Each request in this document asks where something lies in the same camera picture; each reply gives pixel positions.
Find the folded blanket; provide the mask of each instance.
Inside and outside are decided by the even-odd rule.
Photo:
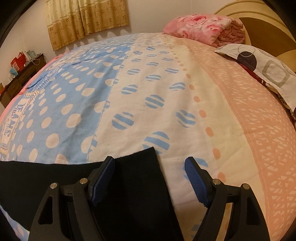
[[[197,40],[216,48],[230,43],[243,43],[245,36],[240,19],[227,16],[190,15],[178,17],[163,29],[165,34]]]

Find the headboard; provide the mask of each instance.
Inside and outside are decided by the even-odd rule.
[[[246,44],[260,48],[296,72],[296,41],[282,19],[261,0],[237,0],[216,14],[240,18]]]

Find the blue polka dot fabric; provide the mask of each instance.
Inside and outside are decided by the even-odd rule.
[[[188,184],[185,158],[205,167],[214,159],[180,63],[186,56],[184,46],[161,33],[115,37],[64,54],[9,110],[0,127],[1,161],[84,164],[154,147],[173,197],[184,199],[192,191],[180,186]],[[28,232],[7,219],[27,241]]]

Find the pillow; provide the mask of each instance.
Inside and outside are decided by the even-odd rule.
[[[229,44],[217,48],[215,52],[226,54],[253,71],[267,87],[280,95],[292,116],[296,116],[296,74],[287,65],[250,45]]]
[[[243,43],[245,35],[242,29],[243,24],[240,19],[213,14],[195,14],[175,18],[165,26],[163,32],[217,48],[229,43]]]

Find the curtain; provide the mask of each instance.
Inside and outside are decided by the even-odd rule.
[[[128,25],[124,0],[78,0],[85,35]]]
[[[53,50],[94,32],[128,25],[125,0],[46,0]]]

